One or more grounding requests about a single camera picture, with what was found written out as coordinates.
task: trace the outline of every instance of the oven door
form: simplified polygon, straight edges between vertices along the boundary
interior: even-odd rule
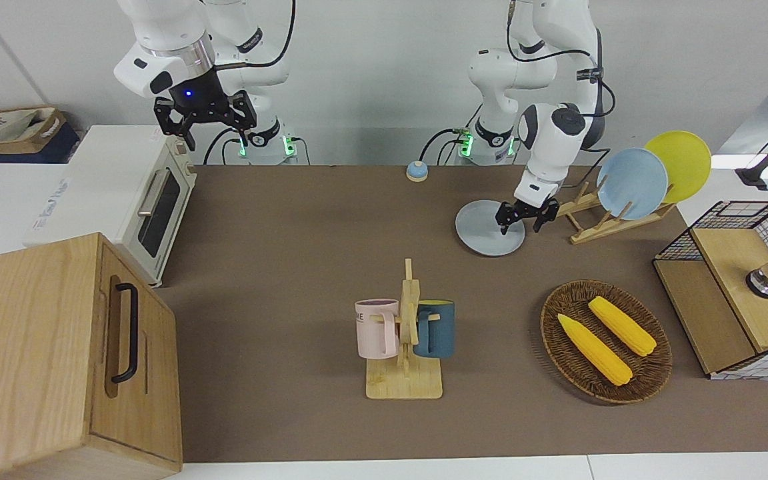
[[[152,283],[159,283],[167,254],[179,228],[191,187],[170,152],[163,151],[167,161],[159,162],[147,193],[137,212],[136,230],[128,242],[128,250],[147,270]]]

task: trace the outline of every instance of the woven basket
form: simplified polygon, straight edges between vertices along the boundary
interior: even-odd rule
[[[640,357],[626,346],[589,310],[588,302],[602,297],[621,308],[656,340],[656,349]],[[577,320],[607,344],[633,371],[627,385],[616,387],[573,345],[557,318],[563,313]],[[671,347],[658,320],[628,292],[595,280],[576,280],[555,289],[541,310],[543,344],[561,374],[586,394],[609,403],[625,404],[647,400],[668,382],[671,374]]]

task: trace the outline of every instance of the yellow plate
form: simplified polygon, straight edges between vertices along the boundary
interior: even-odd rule
[[[645,144],[665,165],[670,191],[665,203],[677,203],[696,194],[710,177],[710,148],[694,133],[673,130],[653,137]]]

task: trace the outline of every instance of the corn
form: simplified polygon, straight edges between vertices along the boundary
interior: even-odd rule
[[[656,348],[656,340],[606,298],[595,297],[589,302],[589,309],[636,355],[646,356]]]
[[[591,333],[585,325],[561,313],[559,313],[559,323],[580,353],[597,367],[597,370],[600,370],[612,385],[620,387],[630,382],[633,377],[630,367],[600,341],[600,338],[595,337],[595,334]]]

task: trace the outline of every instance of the plate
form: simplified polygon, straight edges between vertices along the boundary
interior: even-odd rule
[[[461,242],[478,254],[491,257],[508,255],[520,248],[527,236],[522,221],[509,227],[503,235],[497,225],[500,202],[476,200],[461,207],[455,217],[455,230]]]
[[[666,131],[653,137],[645,148],[658,156],[668,173],[668,183],[672,186],[665,194],[666,203],[692,197],[710,177],[710,148],[690,131]]]
[[[640,357],[626,346],[594,313],[589,301],[601,295],[630,315],[654,340],[656,348]],[[633,371],[627,385],[616,387],[603,376],[567,337],[557,318],[563,313],[588,327]],[[565,379],[586,394],[609,403],[635,403],[656,395],[671,376],[671,346],[659,320],[640,301],[622,289],[596,280],[576,280],[555,289],[541,310],[543,344]]]
[[[624,149],[606,161],[597,176],[597,184],[609,176],[597,192],[604,209],[618,217],[628,201],[633,205],[622,216],[634,221],[658,209],[668,188],[668,175],[662,161],[646,149]]]

